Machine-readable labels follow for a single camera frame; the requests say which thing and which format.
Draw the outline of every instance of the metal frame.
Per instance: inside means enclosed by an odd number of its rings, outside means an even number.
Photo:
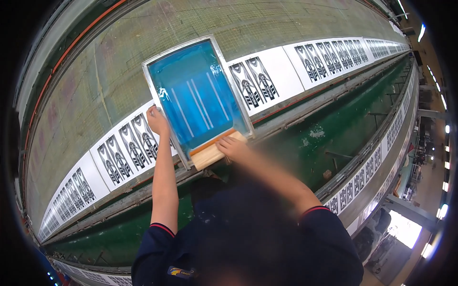
[[[167,57],[171,53],[177,52],[177,51],[185,49],[185,48],[187,48],[187,47],[189,47],[191,45],[194,45],[194,44],[197,44],[197,43],[201,43],[201,42],[205,42],[205,41],[210,41],[210,44],[211,44],[211,46],[213,48],[213,51],[217,56],[217,60],[218,60],[219,64],[222,67],[223,74],[226,77],[226,81],[228,82],[229,88],[230,88],[230,90],[231,90],[231,92],[232,92],[232,94],[233,94],[233,96],[235,98],[235,101],[237,103],[237,107],[239,108],[239,110],[240,110],[240,112],[242,114],[243,121],[244,121],[245,125],[248,128],[248,132],[249,132],[248,133],[248,137],[249,138],[254,138],[255,131],[254,131],[253,124],[251,123],[250,117],[248,116],[248,112],[246,111],[245,107],[243,106],[243,102],[242,102],[242,99],[240,97],[240,93],[239,93],[239,91],[237,89],[237,86],[236,86],[236,84],[234,82],[234,79],[231,76],[229,76],[230,75],[229,66],[226,63],[226,60],[224,59],[223,54],[221,53],[221,49],[219,48],[218,43],[216,42],[216,39],[215,39],[215,37],[213,35],[208,35],[208,36],[196,38],[194,40],[182,43],[182,44],[180,44],[178,46],[170,48],[170,49],[168,49],[168,50],[166,50],[166,51],[164,51],[164,52],[162,52],[162,53],[160,53],[158,55],[155,55],[155,56],[145,60],[144,62],[142,62],[143,73],[144,73],[146,81],[148,83],[151,95],[153,96],[154,103],[156,104],[156,106],[161,108],[162,115],[167,119],[167,121],[170,124],[169,118],[167,117],[167,114],[165,114],[164,108],[163,108],[163,106],[161,104],[161,101],[159,99],[159,95],[156,92],[156,87],[154,86],[153,80],[151,79],[151,76],[149,74],[148,65],[151,64],[152,62],[155,62],[155,61],[158,61],[158,60],[160,60],[162,58]],[[178,138],[176,137],[176,134],[174,133],[173,130],[171,132],[171,140],[172,140],[173,144],[175,145],[175,148],[176,148],[176,150],[178,152],[178,156],[180,157],[180,160],[183,162],[183,164],[185,165],[186,169],[190,170],[191,168],[190,168],[190,164],[189,164],[188,158],[187,158],[186,154],[183,152],[183,150],[181,149],[181,146],[180,146],[180,143],[178,141]]]

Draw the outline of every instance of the ceiling light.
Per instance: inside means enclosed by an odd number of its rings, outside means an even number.
[[[418,42],[420,42],[420,41],[421,41],[421,38],[423,38],[423,35],[425,34],[425,29],[426,29],[426,27],[425,27],[425,25],[422,23],[422,24],[421,24],[420,35],[418,35]]]
[[[445,103],[444,95],[441,94],[442,104],[444,105],[445,110],[447,110],[447,104]]]
[[[401,6],[402,12],[405,14],[404,7],[402,6],[401,0],[398,0],[399,6]]]
[[[443,219],[445,217],[445,215],[447,214],[447,210],[448,210],[448,205],[447,204],[443,204],[442,208],[441,208],[441,211],[439,212],[439,218],[440,219]]]
[[[423,256],[424,258],[428,258],[428,256],[431,254],[431,251],[432,251],[432,245],[427,243],[425,245],[425,248],[423,248],[423,251],[421,252],[421,256]]]

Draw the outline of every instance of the person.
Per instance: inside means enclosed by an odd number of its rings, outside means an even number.
[[[231,137],[216,143],[236,164],[228,183],[213,174],[193,182],[194,219],[178,230],[170,129],[155,106],[147,119],[160,141],[134,286],[361,283],[362,264],[339,218],[304,183]]]

